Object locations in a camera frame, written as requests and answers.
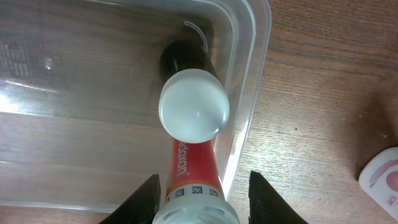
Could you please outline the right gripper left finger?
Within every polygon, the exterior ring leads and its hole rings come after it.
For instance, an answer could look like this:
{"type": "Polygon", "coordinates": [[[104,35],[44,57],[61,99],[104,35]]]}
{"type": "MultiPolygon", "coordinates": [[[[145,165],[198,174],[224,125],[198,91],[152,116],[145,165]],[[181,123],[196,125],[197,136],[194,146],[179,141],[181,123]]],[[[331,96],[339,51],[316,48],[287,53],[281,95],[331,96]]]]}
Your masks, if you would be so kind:
{"type": "Polygon", "coordinates": [[[154,174],[99,224],[151,224],[159,211],[160,197],[159,174],[154,174]]]}

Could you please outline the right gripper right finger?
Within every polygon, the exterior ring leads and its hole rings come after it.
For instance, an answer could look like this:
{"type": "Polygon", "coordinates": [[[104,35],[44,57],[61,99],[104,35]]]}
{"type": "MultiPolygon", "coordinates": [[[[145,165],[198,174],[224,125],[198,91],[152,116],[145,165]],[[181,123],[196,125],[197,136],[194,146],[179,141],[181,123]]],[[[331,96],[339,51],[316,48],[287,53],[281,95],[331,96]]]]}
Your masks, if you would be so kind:
{"type": "Polygon", "coordinates": [[[262,174],[249,177],[249,224],[307,224],[262,174]]]}

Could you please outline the orange tube white cap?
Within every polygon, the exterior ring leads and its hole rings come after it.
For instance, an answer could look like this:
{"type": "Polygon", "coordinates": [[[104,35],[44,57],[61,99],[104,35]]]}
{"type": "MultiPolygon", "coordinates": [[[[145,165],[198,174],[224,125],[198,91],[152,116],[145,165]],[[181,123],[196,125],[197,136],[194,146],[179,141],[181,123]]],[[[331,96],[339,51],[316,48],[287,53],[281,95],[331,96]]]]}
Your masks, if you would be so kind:
{"type": "Polygon", "coordinates": [[[164,207],[153,224],[239,224],[226,201],[211,141],[173,140],[164,207]]]}

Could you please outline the dark bottle white cap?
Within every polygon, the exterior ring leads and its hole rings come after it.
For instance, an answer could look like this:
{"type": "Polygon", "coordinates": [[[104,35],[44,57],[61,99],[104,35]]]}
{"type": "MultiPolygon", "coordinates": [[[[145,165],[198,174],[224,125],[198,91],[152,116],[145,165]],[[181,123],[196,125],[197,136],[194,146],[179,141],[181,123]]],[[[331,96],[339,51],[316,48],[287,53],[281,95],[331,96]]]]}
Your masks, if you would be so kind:
{"type": "Polygon", "coordinates": [[[229,99],[200,44],[187,40],[171,43],[160,56],[160,74],[165,83],[159,119],[173,138],[201,143],[226,127],[229,99]]]}

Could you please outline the white spray bottle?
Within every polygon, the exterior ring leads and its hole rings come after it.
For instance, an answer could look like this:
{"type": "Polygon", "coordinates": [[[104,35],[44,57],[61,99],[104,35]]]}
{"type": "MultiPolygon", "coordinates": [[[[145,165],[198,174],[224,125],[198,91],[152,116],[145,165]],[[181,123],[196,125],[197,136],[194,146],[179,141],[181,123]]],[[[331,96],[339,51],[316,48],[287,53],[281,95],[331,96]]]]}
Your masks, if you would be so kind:
{"type": "Polygon", "coordinates": [[[360,187],[397,220],[397,147],[383,150],[359,175],[360,187]]]}

